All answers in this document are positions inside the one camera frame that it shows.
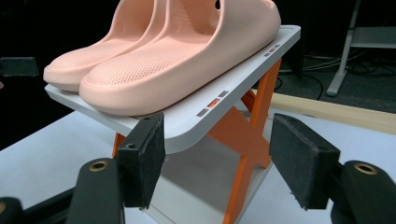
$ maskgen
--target orange metal frame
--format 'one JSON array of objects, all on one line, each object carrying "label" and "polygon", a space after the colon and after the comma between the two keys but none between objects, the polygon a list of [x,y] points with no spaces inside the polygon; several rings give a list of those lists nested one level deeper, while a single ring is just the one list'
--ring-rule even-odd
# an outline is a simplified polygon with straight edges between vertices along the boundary
[{"label": "orange metal frame", "polygon": [[[208,136],[241,155],[223,224],[235,223],[241,213],[255,164],[266,168],[271,161],[269,143],[262,133],[280,64],[281,59],[262,76],[257,94],[249,90],[241,98],[251,113],[250,120],[247,120],[238,109],[232,107],[207,133]],[[125,137],[121,134],[116,134],[113,157],[117,154],[117,148],[124,139]]]}]

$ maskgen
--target pink slide sandal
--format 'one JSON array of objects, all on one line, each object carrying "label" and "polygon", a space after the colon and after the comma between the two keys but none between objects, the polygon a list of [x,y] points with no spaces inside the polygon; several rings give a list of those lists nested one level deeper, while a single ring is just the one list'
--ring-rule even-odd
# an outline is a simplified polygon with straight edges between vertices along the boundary
[{"label": "pink slide sandal", "polygon": [[163,29],[166,1],[120,0],[107,35],[95,44],[67,52],[44,69],[44,80],[78,91],[81,79],[97,64],[137,49]]},{"label": "pink slide sandal", "polygon": [[268,45],[280,17],[271,0],[169,0],[150,43],[103,62],[81,80],[80,97],[100,111],[162,110]]}]

